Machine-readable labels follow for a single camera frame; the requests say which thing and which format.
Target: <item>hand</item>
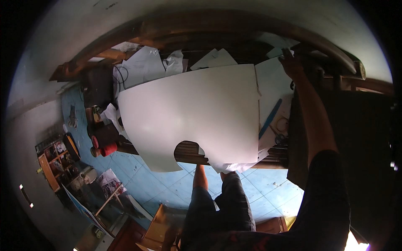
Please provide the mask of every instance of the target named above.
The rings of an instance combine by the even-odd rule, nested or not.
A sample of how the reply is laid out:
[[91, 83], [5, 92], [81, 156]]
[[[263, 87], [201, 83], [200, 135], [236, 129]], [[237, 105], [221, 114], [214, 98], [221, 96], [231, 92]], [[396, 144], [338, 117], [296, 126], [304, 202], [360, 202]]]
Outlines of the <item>hand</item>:
[[304, 75], [303, 66], [297, 58], [294, 58], [288, 49], [282, 49], [283, 58], [279, 57], [285, 73], [292, 79]]

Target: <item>leg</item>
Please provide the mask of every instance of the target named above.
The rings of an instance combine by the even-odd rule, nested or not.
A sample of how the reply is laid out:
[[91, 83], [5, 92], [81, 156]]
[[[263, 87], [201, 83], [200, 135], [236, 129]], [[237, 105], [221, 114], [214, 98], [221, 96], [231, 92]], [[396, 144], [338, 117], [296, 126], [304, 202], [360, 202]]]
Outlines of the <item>leg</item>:
[[193, 188], [196, 188], [197, 186], [202, 187], [208, 191], [208, 180], [207, 176], [205, 176], [204, 165], [198, 164], [195, 168]]
[[208, 193], [208, 181], [204, 165], [197, 165], [193, 180], [193, 192], [189, 210], [184, 221], [181, 243], [182, 249], [202, 235], [214, 230], [215, 205]]
[[250, 204], [236, 172], [221, 173], [222, 194], [215, 202], [220, 216], [224, 219], [223, 231], [255, 231]]

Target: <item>scissors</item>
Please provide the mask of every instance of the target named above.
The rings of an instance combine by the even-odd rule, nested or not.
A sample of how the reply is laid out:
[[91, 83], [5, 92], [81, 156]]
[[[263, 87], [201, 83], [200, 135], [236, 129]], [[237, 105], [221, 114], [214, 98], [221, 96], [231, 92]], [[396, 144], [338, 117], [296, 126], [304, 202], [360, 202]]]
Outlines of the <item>scissors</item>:
[[282, 140], [285, 139], [285, 136], [284, 136], [283, 134], [278, 134], [278, 133], [274, 130], [274, 128], [272, 128], [271, 125], [269, 125], [269, 127], [270, 127], [271, 130], [274, 132], [274, 134], [275, 134], [275, 144], [278, 145], [280, 142], [282, 142]]

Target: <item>black cable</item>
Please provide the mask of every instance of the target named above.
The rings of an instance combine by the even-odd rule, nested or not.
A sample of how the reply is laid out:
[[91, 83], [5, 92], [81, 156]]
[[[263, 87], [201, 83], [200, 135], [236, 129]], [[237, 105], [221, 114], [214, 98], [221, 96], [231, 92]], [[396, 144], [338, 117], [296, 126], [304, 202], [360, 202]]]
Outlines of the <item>black cable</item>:
[[[127, 78], [128, 78], [128, 70], [127, 70], [125, 67], [123, 67], [123, 66], [120, 66], [120, 67], [114, 66], [114, 67], [116, 67], [116, 69], [119, 71], [121, 80], [123, 81], [123, 87], [124, 87], [124, 89], [126, 90], [127, 88], [126, 88], [124, 82], [125, 82], [125, 81], [127, 80]], [[126, 77], [126, 79], [123, 79], [123, 75], [121, 74], [119, 68], [124, 68], [124, 69], [127, 71], [127, 77]]]
[[126, 77], [126, 79], [124, 80], [124, 81], [126, 81], [126, 80], [127, 80], [127, 78], [128, 78], [128, 70], [127, 70], [127, 68], [126, 68], [126, 67], [124, 67], [124, 66], [119, 66], [119, 67], [117, 67], [117, 68], [123, 68], [124, 70], [126, 70], [126, 72], [127, 72], [127, 77]]
[[115, 79], [116, 79], [116, 81], [117, 81], [117, 83], [119, 84], [119, 92], [121, 91], [121, 83], [120, 83], [120, 81], [117, 79], [117, 77], [115, 77], [115, 76], [113, 76]]

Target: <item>black shorts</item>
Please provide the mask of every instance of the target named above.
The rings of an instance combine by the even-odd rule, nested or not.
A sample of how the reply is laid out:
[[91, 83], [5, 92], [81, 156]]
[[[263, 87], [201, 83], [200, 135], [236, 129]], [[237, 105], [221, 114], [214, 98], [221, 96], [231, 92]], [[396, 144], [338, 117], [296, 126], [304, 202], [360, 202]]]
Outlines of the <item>black shorts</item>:
[[255, 231], [250, 204], [244, 193], [240, 177], [233, 172], [228, 174], [222, 184], [222, 194], [215, 203], [211, 195], [202, 187], [193, 188], [191, 203], [186, 215], [182, 236], [181, 249], [211, 233], [227, 231]]

